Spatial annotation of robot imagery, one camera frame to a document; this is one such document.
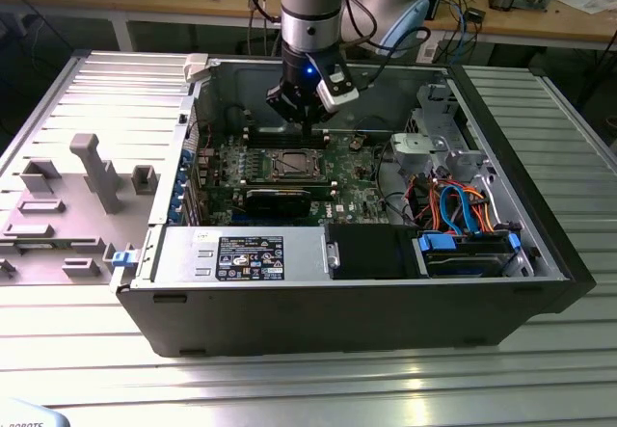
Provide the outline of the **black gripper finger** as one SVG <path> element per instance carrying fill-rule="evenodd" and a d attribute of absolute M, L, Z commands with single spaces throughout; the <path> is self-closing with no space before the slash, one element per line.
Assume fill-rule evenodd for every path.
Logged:
<path fill-rule="evenodd" d="M 312 137 L 312 128 L 319 123 L 329 121 L 335 112 L 328 112 L 317 92 L 307 94 L 307 138 Z"/>
<path fill-rule="evenodd" d="M 279 84 L 267 91 L 266 102 L 284 120 L 298 125 L 304 138 L 308 136 L 307 105 L 298 87 Z"/>

